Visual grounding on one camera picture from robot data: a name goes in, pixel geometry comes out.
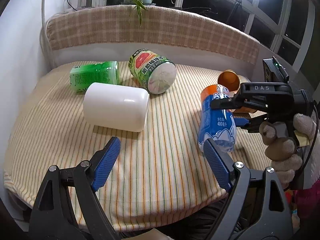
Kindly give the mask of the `gloved right hand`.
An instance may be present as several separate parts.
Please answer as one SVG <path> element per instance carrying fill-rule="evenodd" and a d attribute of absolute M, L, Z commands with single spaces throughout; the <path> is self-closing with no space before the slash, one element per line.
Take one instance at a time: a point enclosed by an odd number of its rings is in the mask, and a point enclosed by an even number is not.
<path fill-rule="evenodd" d="M 313 186 L 319 180 L 319 130 L 316 130 L 316 122 L 313 118 L 302 114 L 294 116 L 293 126 L 295 130 L 306 135 L 311 144 L 314 144 L 304 169 L 307 172 L 307 182 Z M 260 125 L 259 133 L 267 146 L 265 155 L 272 160 L 271 166 L 282 187 L 286 188 L 303 165 L 303 159 L 297 153 L 296 142 L 289 137 L 278 137 L 275 126 L 269 122 L 263 122 Z"/>

